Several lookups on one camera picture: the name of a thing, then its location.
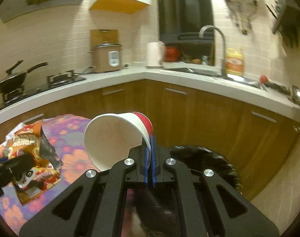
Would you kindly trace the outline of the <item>orange panda snack bag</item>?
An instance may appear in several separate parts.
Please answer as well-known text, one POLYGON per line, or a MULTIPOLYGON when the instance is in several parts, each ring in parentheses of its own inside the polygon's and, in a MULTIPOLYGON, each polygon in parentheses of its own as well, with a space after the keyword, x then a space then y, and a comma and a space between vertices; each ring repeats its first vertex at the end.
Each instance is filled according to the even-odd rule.
POLYGON ((63 165, 56 149, 45 136, 42 120, 32 124, 20 123, 0 145, 0 157, 12 159, 25 153, 32 155, 34 166, 9 183, 13 185, 21 205, 56 185, 60 181, 63 165))

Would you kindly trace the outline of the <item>red white paper cup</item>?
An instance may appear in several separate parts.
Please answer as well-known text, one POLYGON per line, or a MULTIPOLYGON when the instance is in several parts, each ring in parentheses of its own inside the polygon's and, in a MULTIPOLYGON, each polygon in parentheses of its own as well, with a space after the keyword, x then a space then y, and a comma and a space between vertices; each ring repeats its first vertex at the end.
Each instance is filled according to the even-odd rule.
POLYGON ((92 119, 85 129, 84 144, 91 162, 100 171, 126 159, 132 148, 144 142, 151 158, 153 125, 141 112, 106 113, 92 119))

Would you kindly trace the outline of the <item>black-lined trash bin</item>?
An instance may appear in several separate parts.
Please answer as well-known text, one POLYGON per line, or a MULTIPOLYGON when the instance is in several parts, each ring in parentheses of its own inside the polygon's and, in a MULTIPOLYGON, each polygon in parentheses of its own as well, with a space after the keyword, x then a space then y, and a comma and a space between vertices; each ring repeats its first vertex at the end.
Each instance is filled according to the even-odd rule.
POLYGON ((174 146, 170 149, 170 155, 195 173, 211 169, 236 191, 242 191, 242 182, 237 170, 219 153, 201 146, 174 146))

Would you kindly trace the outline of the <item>floral purple tablecloth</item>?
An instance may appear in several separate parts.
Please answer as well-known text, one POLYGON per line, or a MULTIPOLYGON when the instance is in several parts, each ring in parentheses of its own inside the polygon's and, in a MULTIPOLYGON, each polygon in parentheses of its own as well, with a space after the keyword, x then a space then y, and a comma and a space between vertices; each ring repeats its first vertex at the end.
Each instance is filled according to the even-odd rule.
POLYGON ((64 163, 60 182, 26 205, 20 204, 12 184, 3 188, 4 194, 0 197, 0 223, 10 234, 17 236, 24 223, 84 172, 95 168, 84 148, 84 132, 89 122, 89 119, 75 115, 62 115, 44 120, 44 133, 64 163))

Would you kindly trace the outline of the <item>red basket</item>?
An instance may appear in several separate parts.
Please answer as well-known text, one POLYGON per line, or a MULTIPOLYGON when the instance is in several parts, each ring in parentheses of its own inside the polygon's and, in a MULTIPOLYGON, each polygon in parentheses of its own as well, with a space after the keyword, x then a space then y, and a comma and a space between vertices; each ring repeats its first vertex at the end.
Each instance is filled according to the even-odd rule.
POLYGON ((165 62, 178 62, 180 58, 180 52, 174 47, 166 47, 166 52, 164 56, 165 62))

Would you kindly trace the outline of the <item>white electric kettle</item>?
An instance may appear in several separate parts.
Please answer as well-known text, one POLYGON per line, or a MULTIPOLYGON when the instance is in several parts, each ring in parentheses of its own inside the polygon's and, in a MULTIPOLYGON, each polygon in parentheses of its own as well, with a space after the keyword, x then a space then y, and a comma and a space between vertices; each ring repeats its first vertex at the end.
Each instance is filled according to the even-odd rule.
POLYGON ((166 46, 162 41, 148 42, 146 46, 146 67, 161 68, 166 53, 166 46))

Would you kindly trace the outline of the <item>black wok pan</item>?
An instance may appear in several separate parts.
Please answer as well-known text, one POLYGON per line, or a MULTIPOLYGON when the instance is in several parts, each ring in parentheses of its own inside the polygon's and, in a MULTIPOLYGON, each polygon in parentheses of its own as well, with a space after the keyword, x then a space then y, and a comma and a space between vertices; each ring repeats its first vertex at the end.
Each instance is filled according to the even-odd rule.
POLYGON ((6 70, 6 77, 0 81, 0 93, 1 94, 8 94, 19 87, 21 87, 24 83, 26 75, 31 73, 32 71, 39 69, 40 67, 44 67, 48 65, 48 62, 39 63, 27 71, 23 72, 13 72, 23 60, 19 60, 16 64, 14 64, 11 68, 6 70))

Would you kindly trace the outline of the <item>brown rice cooker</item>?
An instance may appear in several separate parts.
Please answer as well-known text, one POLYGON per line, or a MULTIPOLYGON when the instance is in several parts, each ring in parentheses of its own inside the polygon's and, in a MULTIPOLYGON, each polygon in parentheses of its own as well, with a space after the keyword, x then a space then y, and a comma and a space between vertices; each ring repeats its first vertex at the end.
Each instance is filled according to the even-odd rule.
POLYGON ((94 73, 106 73, 121 69, 121 45, 104 42, 90 50, 94 73))

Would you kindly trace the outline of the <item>wooden base cabinets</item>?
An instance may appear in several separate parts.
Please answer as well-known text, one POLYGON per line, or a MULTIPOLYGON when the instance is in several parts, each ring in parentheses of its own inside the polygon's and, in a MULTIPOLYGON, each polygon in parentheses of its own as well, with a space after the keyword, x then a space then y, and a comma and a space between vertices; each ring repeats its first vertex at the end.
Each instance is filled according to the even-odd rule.
POLYGON ((157 143, 202 146, 229 160, 253 199, 284 164, 300 134, 300 123, 277 113, 202 90, 139 80, 92 90, 35 109, 0 124, 0 143, 17 123, 40 113, 92 119, 104 113, 138 111, 153 125, 157 143))

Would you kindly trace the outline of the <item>black gas stove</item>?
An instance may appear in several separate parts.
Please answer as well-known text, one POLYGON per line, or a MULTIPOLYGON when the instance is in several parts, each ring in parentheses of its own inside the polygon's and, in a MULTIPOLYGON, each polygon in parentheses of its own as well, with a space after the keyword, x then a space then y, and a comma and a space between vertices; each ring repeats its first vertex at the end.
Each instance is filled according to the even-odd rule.
POLYGON ((38 85, 37 87, 30 89, 24 89, 24 87, 21 86, 18 89, 3 95, 3 101, 0 103, 0 110, 39 93, 84 80, 86 80, 86 78, 81 76, 81 73, 75 73, 74 70, 69 70, 56 75, 49 75, 47 76, 46 83, 43 85, 38 85))

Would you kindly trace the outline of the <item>yellow detergent bottle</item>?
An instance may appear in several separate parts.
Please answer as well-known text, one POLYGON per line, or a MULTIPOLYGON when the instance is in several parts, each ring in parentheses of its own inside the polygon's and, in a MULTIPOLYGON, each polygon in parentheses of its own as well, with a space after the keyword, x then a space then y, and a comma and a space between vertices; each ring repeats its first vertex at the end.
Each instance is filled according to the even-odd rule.
POLYGON ((243 76, 245 63, 242 49, 237 50, 228 48, 226 53, 226 72, 227 74, 243 76))

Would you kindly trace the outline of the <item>wooden cutting board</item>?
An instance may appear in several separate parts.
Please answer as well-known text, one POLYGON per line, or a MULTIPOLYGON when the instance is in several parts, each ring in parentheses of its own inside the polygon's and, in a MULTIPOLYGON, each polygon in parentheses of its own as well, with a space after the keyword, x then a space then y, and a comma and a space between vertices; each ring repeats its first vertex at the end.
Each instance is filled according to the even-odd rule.
POLYGON ((119 34, 115 29, 91 29, 90 46, 94 48, 104 43, 118 44, 119 34))

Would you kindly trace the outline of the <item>red tomato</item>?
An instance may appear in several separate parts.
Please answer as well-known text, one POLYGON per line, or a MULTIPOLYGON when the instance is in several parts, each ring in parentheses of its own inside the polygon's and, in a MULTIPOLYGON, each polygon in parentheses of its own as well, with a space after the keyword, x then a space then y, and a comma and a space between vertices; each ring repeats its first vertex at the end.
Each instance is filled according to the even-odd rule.
POLYGON ((269 81, 265 75, 260 76, 259 80, 262 84, 265 84, 269 81))

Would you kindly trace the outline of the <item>dark window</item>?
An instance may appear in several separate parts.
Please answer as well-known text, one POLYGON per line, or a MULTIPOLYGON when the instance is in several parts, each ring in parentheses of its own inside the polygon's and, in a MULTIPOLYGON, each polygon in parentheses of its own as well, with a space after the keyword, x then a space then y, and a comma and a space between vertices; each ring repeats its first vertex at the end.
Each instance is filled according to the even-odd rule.
POLYGON ((165 44, 211 42, 212 31, 199 37, 201 28, 213 25, 211 0, 158 0, 160 40, 165 44))

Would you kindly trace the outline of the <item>black wall shelf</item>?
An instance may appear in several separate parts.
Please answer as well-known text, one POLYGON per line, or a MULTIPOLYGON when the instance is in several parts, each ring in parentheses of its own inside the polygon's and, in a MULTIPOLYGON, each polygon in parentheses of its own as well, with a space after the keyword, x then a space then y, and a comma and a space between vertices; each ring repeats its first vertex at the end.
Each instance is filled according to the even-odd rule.
POLYGON ((295 0, 273 0, 266 4, 273 16, 272 33, 279 32, 287 47, 299 47, 300 8, 295 0))

